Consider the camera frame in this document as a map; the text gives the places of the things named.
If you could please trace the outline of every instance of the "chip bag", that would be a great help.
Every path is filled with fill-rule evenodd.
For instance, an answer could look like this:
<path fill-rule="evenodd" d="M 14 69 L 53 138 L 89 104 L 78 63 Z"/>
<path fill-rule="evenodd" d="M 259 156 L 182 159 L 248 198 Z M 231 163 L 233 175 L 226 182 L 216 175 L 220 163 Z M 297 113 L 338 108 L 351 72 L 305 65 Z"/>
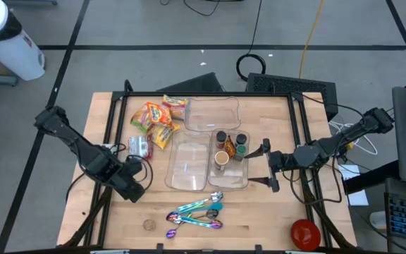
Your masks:
<path fill-rule="evenodd" d="M 147 102 L 147 108 L 149 112 L 149 120 L 153 124 L 159 124 L 162 126 L 172 127 L 172 118 L 170 116 L 170 110 L 163 108 L 158 104 Z"/>
<path fill-rule="evenodd" d="M 159 124 L 153 125 L 152 128 L 149 130 L 149 134 L 152 135 L 153 143 L 158 145 L 161 149 L 164 149 L 172 134 L 180 129 L 180 126 L 178 124 L 172 123 L 172 126 L 172 128 L 169 128 L 166 126 L 161 126 Z"/>
<path fill-rule="evenodd" d="M 184 120 L 186 116 L 186 106 L 188 99 L 174 98 L 164 95 L 162 98 L 162 106 L 170 109 L 172 119 Z"/>
<path fill-rule="evenodd" d="M 137 110 L 131 118 L 131 124 L 137 126 L 143 133 L 146 133 L 152 126 L 149 118 L 148 107 L 145 104 L 142 108 Z"/>

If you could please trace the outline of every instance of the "clear plastic container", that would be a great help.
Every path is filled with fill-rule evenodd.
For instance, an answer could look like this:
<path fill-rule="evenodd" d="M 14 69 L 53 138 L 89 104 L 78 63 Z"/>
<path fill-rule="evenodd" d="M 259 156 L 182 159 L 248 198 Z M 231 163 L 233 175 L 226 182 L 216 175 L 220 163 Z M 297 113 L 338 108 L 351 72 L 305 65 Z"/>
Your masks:
<path fill-rule="evenodd" d="M 185 126 L 191 131 L 234 129 L 240 126 L 239 100 L 190 98 L 186 107 Z"/>
<path fill-rule="evenodd" d="M 178 131 L 172 148 L 166 185 L 182 191 L 202 191 L 206 187 L 210 137 L 207 133 Z"/>
<path fill-rule="evenodd" d="M 244 134 L 247 136 L 247 141 L 244 144 L 246 148 L 244 156 L 249 154 L 248 146 L 250 143 L 250 135 L 247 132 L 226 129 L 217 129 L 212 131 L 211 152 L 209 154 L 208 182 L 212 186 L 225 189 L 245 188 L 248 184 L 248 159 L 242 159 L 242 161 L 239 162 L 233 158 L 230 158 L 230 161 L 227 163 L 223 171 L 215 167 L 214 156 L 217 152 L 224 151 L 224 149 L 217 148 L 216 134 L 219 131 L 224 131 L 227 135 L 229 135 L 234 144 L 236 144 L 236 137 L 239 134 Z"/>

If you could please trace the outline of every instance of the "white cylinder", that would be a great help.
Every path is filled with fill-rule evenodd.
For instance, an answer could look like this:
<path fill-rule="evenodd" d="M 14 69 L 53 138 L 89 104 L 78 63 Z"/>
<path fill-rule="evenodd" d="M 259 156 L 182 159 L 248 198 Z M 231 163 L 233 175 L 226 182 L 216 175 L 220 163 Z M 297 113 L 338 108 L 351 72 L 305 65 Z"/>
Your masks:
<path fill-rule="evenodd" d="M 45 56 L 24 30 L 11 39 L 0 41 L 0 62 L 26 81 L 45 73 Z"/>
<path fill-rule="evenodd" d="M 45 73 L 43 53 L 22 29 L 16 18 L 8 12 L 7 5 L 1 0 L 0 62 L 23 80 L 33 80 Z"/>

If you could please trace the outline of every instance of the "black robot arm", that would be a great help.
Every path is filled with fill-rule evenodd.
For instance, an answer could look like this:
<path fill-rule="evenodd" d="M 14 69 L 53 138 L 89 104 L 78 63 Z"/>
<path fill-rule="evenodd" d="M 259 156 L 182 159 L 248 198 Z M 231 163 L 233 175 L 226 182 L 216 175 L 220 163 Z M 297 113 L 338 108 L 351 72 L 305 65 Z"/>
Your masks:
<path fill-rule="evenodd" d="M 387 133 L 393 129 L 394 120 L 384 109 L 373 108 L 355 125 L 331 136 L 313 140 L 306 145 L 295 148 L 292 154 L 280 151 L 271 152 L 270 140 L 263 139 L 259 149 L 245 156 L 245 159 L 266 154 L 271 177 L 267 183 L 273 192 L 280 190 L 275 173 L 292 169 L 318 169 L 322 167 L 340 147 L 370 133 Z"/>
<path fill-rule="evenodd" d="M 120 162 L 109 148 L 93 145 L 70 127 L 65 110 L 47 107 L 35 117 L 35 127 L 47 135 L 59 138 L 78 158 L 78 164 L 93 181 L 112 187 L 123 199 L 133 202 L 144 194 L 144 188 L 133 178 L 142 170 L 141 161 Z"/>

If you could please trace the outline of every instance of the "table leg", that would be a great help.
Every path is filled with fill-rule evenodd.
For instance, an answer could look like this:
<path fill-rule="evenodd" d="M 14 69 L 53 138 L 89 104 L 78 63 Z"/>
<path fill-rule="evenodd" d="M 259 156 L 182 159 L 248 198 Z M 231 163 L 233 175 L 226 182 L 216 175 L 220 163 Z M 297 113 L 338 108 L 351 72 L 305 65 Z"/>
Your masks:
<path fill-rule="evenodd" d="M 345 192 L 346 194 L 356 193 L 365 188 L 383 183 L 388 177 L 400 179 L 398 160 L 344 181 Z"/>

